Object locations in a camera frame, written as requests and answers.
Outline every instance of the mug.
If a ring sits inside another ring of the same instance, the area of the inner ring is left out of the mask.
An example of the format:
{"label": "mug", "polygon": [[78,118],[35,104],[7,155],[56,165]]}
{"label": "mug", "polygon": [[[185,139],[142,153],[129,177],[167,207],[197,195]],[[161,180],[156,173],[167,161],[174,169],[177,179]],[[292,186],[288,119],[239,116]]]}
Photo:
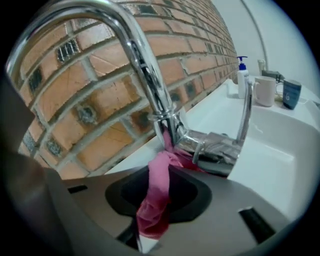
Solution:
{"label": "mug", "polygon": [[294,110],[300,98],[302,84],[295,80],[285,79],[283,80],[283,82],[278,83],[276,86],[278,87],[278,85],[281,84],[283,84],[283,105],[290,110]]}
{"label": "mug", "polygon": [[253,84],[255,101],[265,107],[275,103],[276,79],[269,76],[258,76]]}

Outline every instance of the faucet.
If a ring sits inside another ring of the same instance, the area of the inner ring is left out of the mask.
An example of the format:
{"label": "faucet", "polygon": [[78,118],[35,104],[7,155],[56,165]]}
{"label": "faucet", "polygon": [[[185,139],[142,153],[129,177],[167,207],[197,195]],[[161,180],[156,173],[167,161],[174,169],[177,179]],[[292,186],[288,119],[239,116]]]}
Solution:
{"label": "faucet", "polygon": [[246,89],[244,108],[236,139],[223,134],[205,134],[188,128],[185,111],[173,103],[156,57],[135,18],[110,0],[51,0],[41,8],[14,45],[6,72],[18,83],[20,68],[28,51],[50,29],[76,18],[101,21],[118,37],[130,64],[137,73],[143,91],[150,102],[149,119],[157,137],[165,147],[167,130],[171,145],[187,152],[187,157],[200,168],[228,176],[236,163],[246,138],[252,108],[252,86]]}

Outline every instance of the pink rag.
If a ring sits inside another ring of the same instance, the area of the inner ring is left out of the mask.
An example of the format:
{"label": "pink rag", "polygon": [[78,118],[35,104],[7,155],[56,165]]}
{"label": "pink rag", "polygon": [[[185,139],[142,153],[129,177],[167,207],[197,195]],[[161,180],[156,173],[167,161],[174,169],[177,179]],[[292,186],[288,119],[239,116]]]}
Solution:
{"label": "pink rag", "polygon": [[159,240],[169,227],[169,212],[167,204],[169,197],[169,165],[183,167],[189,170],[203,172],[182,150],[176,150],[171,145],[167,130],[163,133],[165,148],[148,163],[149,187],[145,199],[136,212],[136,220],[140,235]]}

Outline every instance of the white bottle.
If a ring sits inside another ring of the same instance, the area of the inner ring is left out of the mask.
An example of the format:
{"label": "white bottle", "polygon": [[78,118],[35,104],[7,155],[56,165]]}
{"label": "white bottle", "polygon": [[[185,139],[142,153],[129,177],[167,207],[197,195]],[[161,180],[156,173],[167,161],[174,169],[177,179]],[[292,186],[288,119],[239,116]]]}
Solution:
{"label": "white bottle", "polygon": [[248,58],[246,56],[237,57],[240,59],[239,71],[237,73],[238,78],[238,96],[239,99],[244,99],[246,96],[246,89],[249,82],[249,71],[246,68],[246,65],[242,62],[243,58]]}

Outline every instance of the black slot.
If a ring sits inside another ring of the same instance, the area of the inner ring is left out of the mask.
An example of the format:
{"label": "black slot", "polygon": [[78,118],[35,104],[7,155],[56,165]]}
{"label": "black slot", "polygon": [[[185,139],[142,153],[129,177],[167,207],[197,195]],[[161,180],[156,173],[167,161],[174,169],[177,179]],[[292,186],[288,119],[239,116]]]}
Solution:
{"label": "black slot", "polygon": [[80,191],[87,190],[87,189],[88,187],[86,185],[68,187],[68,191],[70,194],[78,193]]}
{"label": "black slot", "polygon": [[139,239],[138,224],[135,219],[132,220],[131,225],[123,231],[116,239],[127,246],[139,250],[137,238]]}
{"label": "black slot", "polygon": [[258,244],[261,244],[276,233],[253,207],[242,209],[239,214]]}

